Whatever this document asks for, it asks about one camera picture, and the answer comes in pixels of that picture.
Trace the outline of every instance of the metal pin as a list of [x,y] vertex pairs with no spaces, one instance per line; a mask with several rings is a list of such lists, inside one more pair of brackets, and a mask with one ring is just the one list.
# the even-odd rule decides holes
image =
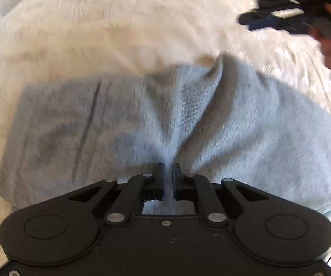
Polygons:
[[222,213],[211,213],[208,215],[208,219],[211,222],[223,222],[227,219],[227,217]]
[[20,276],[20,273],[15,270],[12,270],[9,271],[8,276]]
[[107,215],[106,219],[112,223],[119,223],[119,222],[124,221],[125,216],[121,213],[111,213],[111,214]]
[[170,221],[162,221],[162,225],[163,226],[170,226],[170,225],[172,225],[172,222],[170,222]]

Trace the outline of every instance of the gray towel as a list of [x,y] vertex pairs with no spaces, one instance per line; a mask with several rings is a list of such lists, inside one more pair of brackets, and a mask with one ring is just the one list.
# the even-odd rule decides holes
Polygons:
[[[178,161],[331,211],[331,115],[252,67],[220,55],[144,77],[102,73],[26,88],[0,170],[0,195],[22,208],[105,178],[124,182]],[[147,203],[147,213],[190,205]]]

